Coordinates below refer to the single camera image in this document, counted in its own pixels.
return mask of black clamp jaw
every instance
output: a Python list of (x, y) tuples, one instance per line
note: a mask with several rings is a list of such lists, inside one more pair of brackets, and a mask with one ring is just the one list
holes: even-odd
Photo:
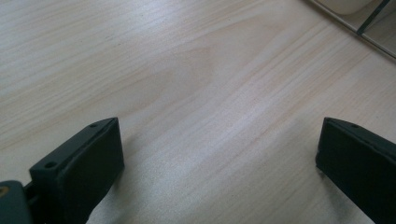
[(317, 167), (375, 223), (396, 223), (396, 145), (356, 124), (326, 118)]
[(0, 182), (0, 223), (86, 223), (123, 168), (118, 119), (95, 122), (30, 168), (25, 187)]

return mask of light wood surface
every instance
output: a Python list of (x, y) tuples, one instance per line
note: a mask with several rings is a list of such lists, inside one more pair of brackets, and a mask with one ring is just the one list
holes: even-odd
[(318, 0), (318, 2), (328, 7), (331, 11), (344, 15), (355, 13), (373, 1), (374, 0)]
[(300, 0), (0, 2), (0, 177), (119, 117), (89, 223), (372, 223), (315, 166), (324, 117), (396, 142), (396, 65)]

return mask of screw hole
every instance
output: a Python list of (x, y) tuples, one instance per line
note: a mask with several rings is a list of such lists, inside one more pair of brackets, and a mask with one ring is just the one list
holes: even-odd
[(9, 192), (9, 187), (2, 186), (0, 187), (0, 198), (6, 195)]
[(44, 167), (46, 167), (47, 169), (52, 168), (56, 166), (56, 162), (54, 161), (50, 161), (49, 163), (47, 163)]

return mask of wooden table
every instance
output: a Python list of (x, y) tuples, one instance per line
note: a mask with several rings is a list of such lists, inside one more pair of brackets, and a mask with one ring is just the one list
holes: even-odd
[(119, 117), (89, 223), (372, 223), (315, 166), (324, 117), (396, 142), (395, 62), (302, 0), (2, 1), (0, 177)]

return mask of metal screw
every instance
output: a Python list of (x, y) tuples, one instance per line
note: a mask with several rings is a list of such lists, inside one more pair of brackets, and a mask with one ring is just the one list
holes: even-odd
[(9, 192), (9, 187), (0, 186), (0, 198)]

